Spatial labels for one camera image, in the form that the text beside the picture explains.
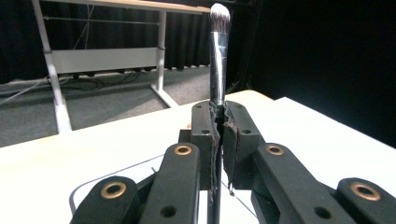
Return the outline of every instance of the table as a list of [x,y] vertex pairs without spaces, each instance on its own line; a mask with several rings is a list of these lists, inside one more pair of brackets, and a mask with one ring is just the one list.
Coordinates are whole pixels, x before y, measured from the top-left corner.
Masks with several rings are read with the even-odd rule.
[[[342,178],[360,177],[396,196],[394,148],[288,98],[241,91],[226,100],[243,104],[264,139],[292,150],[318,181],[335,188]],[[68,223],[76,187],[162,155],[190,122],[192,105],[0,148],[0,223]],[[235,194],[249,201],[248,192]],[[227,203],[221,209],[221,223],[251,223],[238,222]]]
[[[157,82],[151,85],[151,88],[169,107],[177,106],[177,103],[163,90],[166,12],[202,14],[205,12],[210,12],[210,8],[188,7],[178,4],[156,3],[139,0],[41,0],[102,7],[124,7],[154,10],[159,11],[160,13],[159,22],[157,23],[159,26],[157,48],[52,50],[50,48],[50,42],[48,40],[47,30],[44,24],[44,18],[41,12],[39,1],[40,0],[32,0],[38,30],[43,44],[44,56],[49,70],[49,78],[54,94],[54,107],[58,133],[67,133],[72,131],[70,118],[67,112],[66,101],[62,96],[58,81],[58,74],[61,73],[77,73],[86,71],[156,66],[158,78]],[[73,20],[70,18],[49,17],[46,17],[46,19]]]

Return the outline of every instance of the brush ferrule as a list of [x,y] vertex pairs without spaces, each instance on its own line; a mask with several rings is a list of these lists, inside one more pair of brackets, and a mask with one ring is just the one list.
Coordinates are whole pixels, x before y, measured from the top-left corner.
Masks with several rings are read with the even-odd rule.
[[224,111],[228,35],[211,32],[210,39],[210,101],[215,105],[216,117],[222,118]]

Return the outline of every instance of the gray carpet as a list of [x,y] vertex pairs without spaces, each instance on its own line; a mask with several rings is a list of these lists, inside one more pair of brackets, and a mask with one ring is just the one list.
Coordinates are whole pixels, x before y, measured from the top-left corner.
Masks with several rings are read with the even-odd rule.
[[[167,108],[149,87],[155,80],[155,71],[67,80],[62,90],[73,130]],[[25,89],[35,83],[0,85],[0,93]],[[51,88],[45,79],[39,87],[0,105],[0,147],[57,134]],[[165,70],[163,88],[179,105],[208,99],[209,67]]]

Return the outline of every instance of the metal table frame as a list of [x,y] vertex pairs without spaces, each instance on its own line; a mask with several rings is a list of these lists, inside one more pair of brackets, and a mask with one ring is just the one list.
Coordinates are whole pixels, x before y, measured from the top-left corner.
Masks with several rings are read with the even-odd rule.
[[143,49],[78,49],[78,50],[52,50],[47,36],[40,0],[32,0],[35,17],[44,56],[49,71],[49,78],[54,94],[54,106],[58,133],[72,131],[70,118],[58,80],[58,74],[76,73],[86,71],[101,71],[133,67],[157,67],[157,82],[151,84],[155,93],[169,106],[175,107],[177,103],[163,90],[163,66],[165,57],[165,29],[166,12],[179,12],[202,14],[209,12],[206,7],[187,7],[176,4],[144,2],[138,0],[41,0],[74,4],[85,4],[105,7],[126,7],[159,11],[158,47]]

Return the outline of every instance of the desk leg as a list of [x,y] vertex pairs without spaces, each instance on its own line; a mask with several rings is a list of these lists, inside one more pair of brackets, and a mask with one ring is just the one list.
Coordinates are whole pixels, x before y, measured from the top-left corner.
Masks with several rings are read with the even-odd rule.
[[41,42],[43,43],[44,56],[47,68],[49,70],[49,78],[54,95],[54,106],[58,133],[67,133],[72,131],[69,114],[67,112],[66,101],[62,96],[61,86],[59,85],[58,75],[56,74],[55,65],[53,64],[50,42],[47,37],[46,26],[43,20],[39,0],[32,0],[35,10],[35,19],[37,20],[38,31],[40,32]]
[[160,11],[160,27],[158,30],[158,48],[157,48],[157,83],[152,84],[151,88],[158,96],[169,106],[176,107],[178,104],[163,90],[163,66],[165,64],[165,28],[166,12]]

